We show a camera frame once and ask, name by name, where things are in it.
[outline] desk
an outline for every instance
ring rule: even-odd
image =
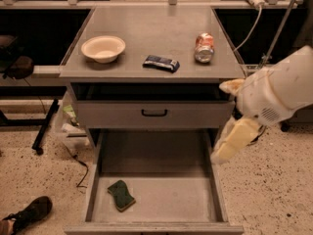
[[[202,32],[215,39],[209,65],[194,59]],[[82,56],[81,45],[98,35],[125,41],[115,62],[103,65]],[[146,70],[148,55],[178,60],[181,67],[176,73]],[[66,234],[243,234],[228,223],[209,154],[235,106],[218,85],[244,75],[210,7],[97,7],[61,77],[68,79],[96,158],[83,223],[66,227]],[[107,193],[118,179],[137,199],[123,213]]]

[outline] metal pole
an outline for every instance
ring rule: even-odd
[[[275,37],[274,37],[274,39],[273,39],[273,42],[271,43],[271,46],[270,46],[270,48],[269,48],[269,50],[268,50],[266,56],[265,56],[265,57],[262,57],[262,60],[261,60],[261,62],[260,62],[260,64],[259,64],[259,66],[258,66],[260,69],[267,63],[268,59],[270,58],[270,56],[271,56],[271,54],[272,54],[272,51],[273,51],[273,49],[274,49],[274,47],[275,47],[275,45],[276,45],[276,42],[277,42],[278,38],[280,37],[281,32],[282,32],[282,30],[283,30],[283,27],[285,26],[285,23],[286,23],[286,21],[287,21],[289,15],[290,15],[290,13],[291,13],[291,9],[292,9],[292,7],[293,7],[294,2],[295,2],[295,0],[291,0],[291,1],[290,1],[289,5],[288,5],[288,7],[287,7],[287,10],[286,10],[286,12],[285,12],[285,15],[284,15],[284,17],[283,17],[283,19],[282,19],[282,22],[281,22],[281,24],[280,24],[280,26],[279,26],[279,28],[278,28],[278,30],[277,30],[277,32],[276,32],[276,35],[275,35]]]

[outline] drawer handle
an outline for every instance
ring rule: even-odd
[[[167,109],[163,110],[159,114],[157,114],[155,111],[153,113],[149,113],[147,110],[141,110],[141,115],[144,117],[165,117],[167,115]]]

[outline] person's foot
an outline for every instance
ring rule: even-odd
[[[52,208],[52,202],[49,197],[43,196],[35,199],[29,204],[23,211],[19,211],[16,214],[10,214],[3,220],[12,220],[13,235],[17,232],[25,229],[28,225],[34,222],[40,221],[46,217]]]

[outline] terrazzo floor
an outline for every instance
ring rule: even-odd
[[[38,118],[34,113],[24,116]],[[64,226],[81,220],[85,189],[76,184],[86,168],[68,153],[53,122],[42,143],[44,154],[37,156],[31,145],[38,129],[0,127],[0,217],[47,195],[54,204],[49,217],[20,234],[65,234]],[[92,163],[91,148],[70,152]],[[312,125],[293,126],[289,132],[270,127],[218,172],[230,223],[242,225],[245,235],[313,234]],[[88,176],[82,184],[87,183]]]

